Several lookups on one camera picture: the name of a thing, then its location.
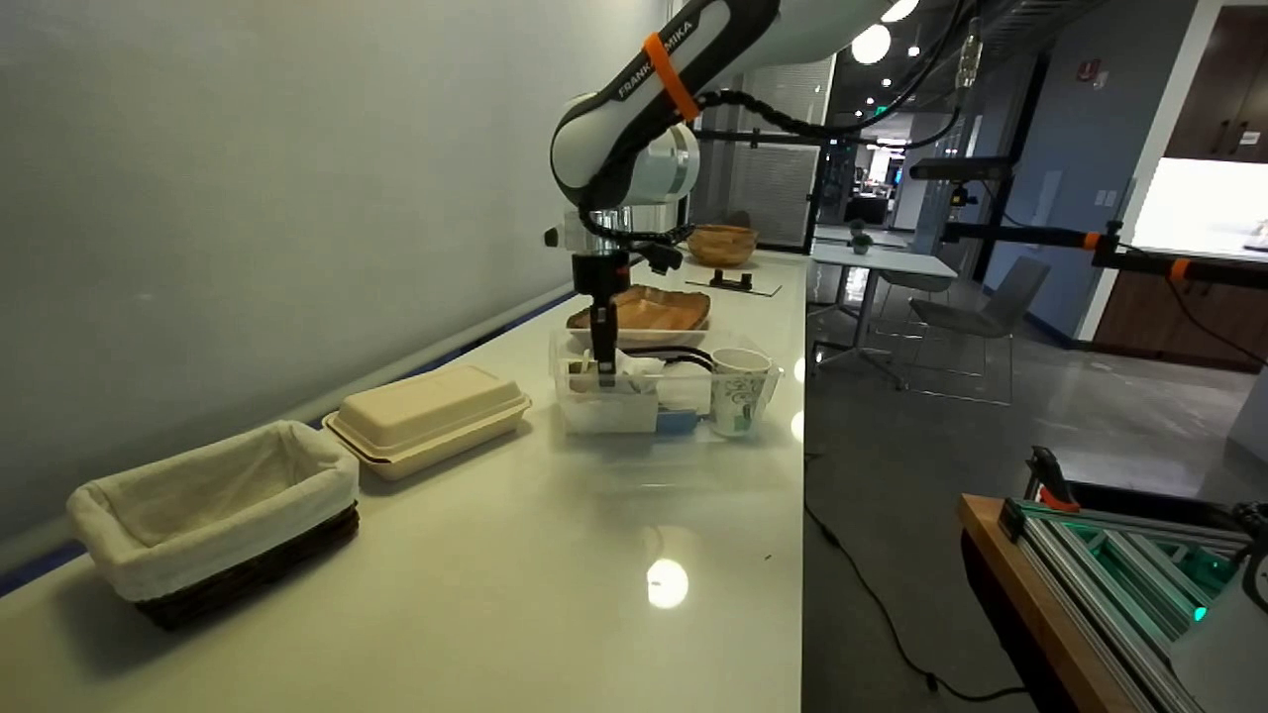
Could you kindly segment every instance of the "floor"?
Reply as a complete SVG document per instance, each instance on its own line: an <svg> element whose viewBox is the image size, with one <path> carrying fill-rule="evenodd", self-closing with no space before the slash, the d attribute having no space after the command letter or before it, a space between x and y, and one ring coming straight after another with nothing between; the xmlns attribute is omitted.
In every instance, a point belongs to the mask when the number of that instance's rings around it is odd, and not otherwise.
<svg viewBox="0 0 1268 713"><path fill-rule="evenodd" d="M1031 444L1068 479L1200 500L1268 500L1268 468L1223 434L1252 377L1016 345L1010 402L897 390L861 356L823 364L823 517L893 604L912 657L960 689L1019 686L960 558L963 491L1019 496ZM839 553L823 553L823 710L1033 710L1031 697L960 706L912 675Z"/></svg>

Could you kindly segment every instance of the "ceiling light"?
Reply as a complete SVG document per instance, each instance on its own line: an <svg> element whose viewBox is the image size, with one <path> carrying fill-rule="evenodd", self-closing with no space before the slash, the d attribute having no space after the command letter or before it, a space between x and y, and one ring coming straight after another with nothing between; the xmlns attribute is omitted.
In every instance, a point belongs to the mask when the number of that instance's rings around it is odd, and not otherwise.
<svg viewBox="0 0 1268 713"><path fill-rule="evenodd" d="M881 24L902 24L902 19L915 11L915 5L920 5L920 0L897 0L897 5L881 15Z"/></svg>
<svg viewBox="0 0 1268 713"><path fill-rule="evenodd" d="M870 24L846 44L846 52L854 56L854 63L881 63L893 44L897 36L883 24Z"/></svg>

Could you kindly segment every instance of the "cup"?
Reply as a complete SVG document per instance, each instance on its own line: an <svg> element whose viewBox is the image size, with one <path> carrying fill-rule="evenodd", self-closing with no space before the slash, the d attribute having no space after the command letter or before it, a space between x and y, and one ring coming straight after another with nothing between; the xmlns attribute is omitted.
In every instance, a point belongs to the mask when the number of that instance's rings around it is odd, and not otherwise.
<svg viewBox="0 0 1268 713"><path fill-rule="evenodd" d="M742 440L751 432L761 406L776 388L776 364L750 348L718 348L708 378L712 432Z"/></svg>

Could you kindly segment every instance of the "chair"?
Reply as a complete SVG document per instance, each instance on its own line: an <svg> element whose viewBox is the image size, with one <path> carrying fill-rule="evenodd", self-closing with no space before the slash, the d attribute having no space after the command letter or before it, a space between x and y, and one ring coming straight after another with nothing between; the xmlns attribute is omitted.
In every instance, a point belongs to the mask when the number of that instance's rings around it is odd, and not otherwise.
<svg viewBox="0 0 1268 713"><path fill-rule="evenodd" d="M923 332L907 351L897 356L902 390L1006 402L1016 382L1016 328L1021 323L1047 273L1047 260L1019 257L984 310L912 299Z"/></svg>

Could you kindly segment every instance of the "robotic arm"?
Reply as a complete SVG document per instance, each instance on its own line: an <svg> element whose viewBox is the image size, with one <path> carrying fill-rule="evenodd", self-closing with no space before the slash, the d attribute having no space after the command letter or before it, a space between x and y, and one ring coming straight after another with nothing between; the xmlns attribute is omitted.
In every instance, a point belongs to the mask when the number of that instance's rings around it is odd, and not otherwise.
<svg viewBox="0 0 1268 713"><path fill-rule="evenodd" d="M576 102L552 139L552 171L576 200L576 290L589 293L589 351L614 373L614 293L629 290L629 266L680 266L687 232L623 232L610 208L663 205L692 188L697 93L745 68L806 63L839 52L881 19L889 0L689 0L646 39L603 91Z"/></svg>

